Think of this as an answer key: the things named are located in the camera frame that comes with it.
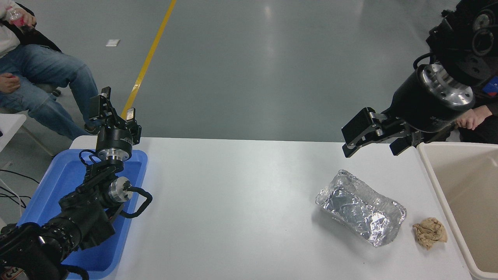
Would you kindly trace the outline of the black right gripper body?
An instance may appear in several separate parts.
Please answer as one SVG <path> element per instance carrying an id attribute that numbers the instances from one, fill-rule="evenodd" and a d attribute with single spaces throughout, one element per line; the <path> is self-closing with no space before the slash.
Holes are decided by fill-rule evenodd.
<path id="1" fill-rule="evenodd" d="M 435 133 L 463 113 L 463 85 L 443 66 L 419 66 L 395 91 L 388 116 L 413 129 Z"/>

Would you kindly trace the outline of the person's left hand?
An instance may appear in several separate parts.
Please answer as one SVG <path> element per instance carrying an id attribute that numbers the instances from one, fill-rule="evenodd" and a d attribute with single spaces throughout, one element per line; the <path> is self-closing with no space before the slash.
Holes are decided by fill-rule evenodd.
<path id="1" fill-rule="evenodd" d="M 15 19 L 12 19 L 10 23 L 14 24 L 17 27 L 35 27 L 35 16 L 32 16 L 30 13 L 23 9 L 15 9 L 15 13 L 17 17 Z"/>

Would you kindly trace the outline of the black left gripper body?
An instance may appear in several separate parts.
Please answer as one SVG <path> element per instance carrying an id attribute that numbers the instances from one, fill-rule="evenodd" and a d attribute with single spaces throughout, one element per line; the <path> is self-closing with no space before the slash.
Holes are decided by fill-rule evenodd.
<path id="1" fill-rule="evenodd" d="M 132 140 L 132 134 L 127 130 L 104 127 L 97 135 L 95 151 L 117 149 L 131 153 Z"/>

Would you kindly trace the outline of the person's right hand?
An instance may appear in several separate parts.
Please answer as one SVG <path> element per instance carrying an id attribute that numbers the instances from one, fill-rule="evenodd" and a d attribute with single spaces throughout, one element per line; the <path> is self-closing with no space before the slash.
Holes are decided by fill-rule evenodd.
<path id="1" fill-rule="evenodd" d="M 2 73 L 0 75 L 0 91 L 5 94 L 11 94 L 21 87 L 20 78 L 11 73 Z"/>

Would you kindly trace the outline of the person's hand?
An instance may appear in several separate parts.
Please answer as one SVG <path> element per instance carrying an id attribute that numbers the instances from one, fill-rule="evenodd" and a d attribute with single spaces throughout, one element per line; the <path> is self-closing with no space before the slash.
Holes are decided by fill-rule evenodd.
<path id="1" fill-rule="evenodd" d="M 491 115 L 492 112 L 487 106 L 480 106 L 463 113 L 456 119 L 456 125 L 459 128 L 474 130 Z"/>

